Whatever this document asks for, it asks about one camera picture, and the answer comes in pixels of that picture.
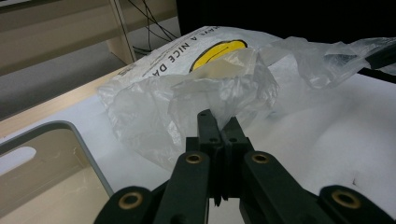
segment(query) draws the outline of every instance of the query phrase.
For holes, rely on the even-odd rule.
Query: black lettering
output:
[[[164,71],[166,71],[166,69],[167,69],[167,67],[165,66],[165,64],[161,64],[160,70],[161,70],[162,72],[164,72]]]
[[[190,45],[188,44],[188,43],[184,43],[184,45],[182,45],[181,47],[183,48],[183,49],[186,49],[186,48],[188,48]]]
[[[174,63],[174,62],[175,62],[175,58],[174,58],[172,55],[169,56],[168,59],[171,61],[171,63]]]
[[[154,75],[155,77],[158,77],[160,75],[160,73],[158,72],[158,69],[155,73],[153,73],[152,75]]]
[[[173,54],[177,54],[176,58],[180,57],[180,52],[178,52],[178,50],[175,50],[175,51],[173,52]]]
[[[211,28],[211,29],[209,29],[209,30],[206,30],[203,34],[200,34],[200,35],[207,35],[207,34],[209,34],[209,33],[212,33],[212,32],[214,32],[215,30],[213,29],[213,28]]]

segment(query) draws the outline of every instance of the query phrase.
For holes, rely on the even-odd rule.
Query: yellow smiley face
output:
[[[205,50],[192,64],[190,72],[236,49],[244,49],[248,44],[243,40],[222,41]]]

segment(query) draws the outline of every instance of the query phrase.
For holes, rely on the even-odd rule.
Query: clear plastic bag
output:
[[[221,38],[229,38],[221,39],[216,35],[221,29],[205,33],[205,42],[226,42],[235,37],[244,40],[246,33],[233,36],[235,30],[219,32]],[[273,105],[286,113],[323,105],[334,94],[329,90],[363,67],[370,68],[367,56],[396,42],[396,38],[371,38],[352,44],[325,44],[299,37],[260,35],[265,37],[260,43],[254,35],[260,33],[248,33],[247,45],[257,48],[231,51],[192,72],[178,68],[172,75],[168,69],[166,76],[143,77],[133,72],[132,64],[130,70],[99,88],[118,139],[127,148],[172,170],[177,157],[185,151],[185,138],[196,136],[196,115],[202,110],[211,109],[220,129],[232,116],[237,116],[246,128],[258,115],[265,119],[273,112]],[[197,57],[191,52],[189,55],[188,60],[179,62],[184,69],[191,67],[192,58]],[[140,64],[149,64],[142,60]]]
[[[120,91],[108,113],[120,141],[173,170],[196,135],[196,115],[211,109],[221,129],[236,114],[268,110],[277,84],[259,51],[240,49],[186,76],[150,77]]]

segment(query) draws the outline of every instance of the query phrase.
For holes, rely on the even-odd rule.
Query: white table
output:
[[[47,121],[68,120],[114,191],[128,186],[155,189],[170,173],[122,148],[95,93],[118,72],[1,121],[0,143]],[[324,186],[344,185],[396,218],[396,86],[355,75],[340,87],[331,104],[290,116],[275,113],[244,130],[245,135],[256,150],[273,154],[305,189],[318,193]],[[327,121],[328,128],[319,133],[318,122]],[[209,223],[243,223],[238,200],[220,208],[212,204]]]

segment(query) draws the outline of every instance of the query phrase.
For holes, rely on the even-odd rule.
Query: plastic wrap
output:
[[[199,112],[211,109],[221,129],[235,114],[252,118],[269,110],[276,93],[277,84],[259,52],[240,49],[186,76],[136,82],[118,93],[109,115],[125,146],[172,170],[185,150],[185,138],[196,135]]]
[[[180,49],[187,40],[193,40],[194,45],[187,44],[190,50],[185,49],[185,57],[169,63],[169,59],[175,59],[172,50]],[[155,52],[162,55],[162,61],[157,56],[155,60],[142,58],[100,87],[98,93],[118,139],[127,148],[172,170],[185,151],[185,137],[196,135],[198,112],[211,109],[219,128],[232,116],[248,128],[256,116],[265,119],[273,113],[273,106],[296,113],[326,104],[335,94],[334,88],[363,67],[370,68],[367,56],[395,41],[370,38],[351,44],[312,43],[300,37],[280,39],[236,28],[204,27],[163,46],[162,53]],[[229,51],[234,42],[246,45]],[[222,44],[227,48],[215,53],[229,52],[220,57],[212,54],[217,59],[210,58],[191,70],[203,55]],[[150,63],[157,70],[140,66]],[[160,74],[162,65],[166,69]]]

